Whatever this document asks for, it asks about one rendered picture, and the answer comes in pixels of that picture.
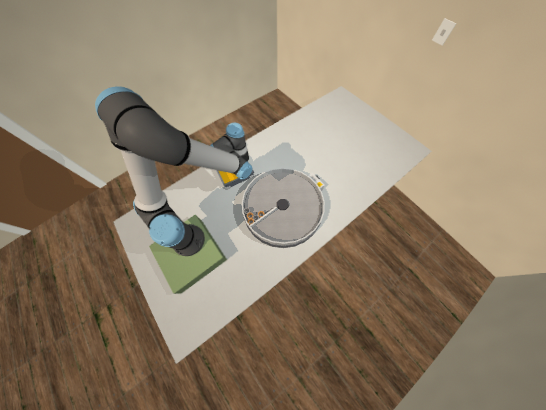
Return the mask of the grey round turntable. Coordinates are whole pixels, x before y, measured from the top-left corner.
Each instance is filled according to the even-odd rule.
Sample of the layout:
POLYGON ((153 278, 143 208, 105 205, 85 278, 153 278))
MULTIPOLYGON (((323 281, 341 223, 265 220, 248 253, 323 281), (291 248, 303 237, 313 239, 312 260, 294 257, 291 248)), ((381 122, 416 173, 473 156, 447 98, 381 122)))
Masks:
POLYGON ((277 168, 255 177, 242 199, 243 217, 253 236, 262 243, 279 248, 295 247, 311 237, 324 214, 321 191, 325 185, 316 176, 277 168), (244 213, 245 208, 249 208, 253 215, 260 211, 265 215, 261 213, 259 216, 262 217, 255 217, 257 221, 250 221, 249 225, 245 215, 249 210, 244 213))

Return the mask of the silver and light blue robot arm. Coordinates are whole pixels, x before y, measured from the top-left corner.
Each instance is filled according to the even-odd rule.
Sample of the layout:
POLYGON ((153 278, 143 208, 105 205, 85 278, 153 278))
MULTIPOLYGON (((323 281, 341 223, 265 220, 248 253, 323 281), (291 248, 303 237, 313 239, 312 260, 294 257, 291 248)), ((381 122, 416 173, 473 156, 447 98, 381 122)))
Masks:
POLYGON ((246 147, 242 126, 229 124, 226 134, 210 146, 190 140, 140 95, 125 87, 102 91, 95 109, 112 145, 121 150, 136 192, 133 207, 150 229, 152 240, 173 248, 182 256, 198 253, 204 244, 204 233, 198 226, 184 223, 168 205, 167 196, 160 188, 155 161, 180 166, 188 160, 185 164, 232 173, 244 180, 251 174, 252 166, 234 151, 246 147))

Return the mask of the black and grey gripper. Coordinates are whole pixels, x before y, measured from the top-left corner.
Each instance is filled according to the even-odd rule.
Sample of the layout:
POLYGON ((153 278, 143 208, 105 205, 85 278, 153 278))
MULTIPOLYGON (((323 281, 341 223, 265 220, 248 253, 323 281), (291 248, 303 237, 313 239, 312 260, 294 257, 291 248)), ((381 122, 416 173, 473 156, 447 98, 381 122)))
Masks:
POLYGON ((240 150, 240 151, 236 151, 236 150, 234 150, 234 151, 237 152, 246 161, 249 160, 249 154, 248 154, 247 146, 244 149, 240 150))

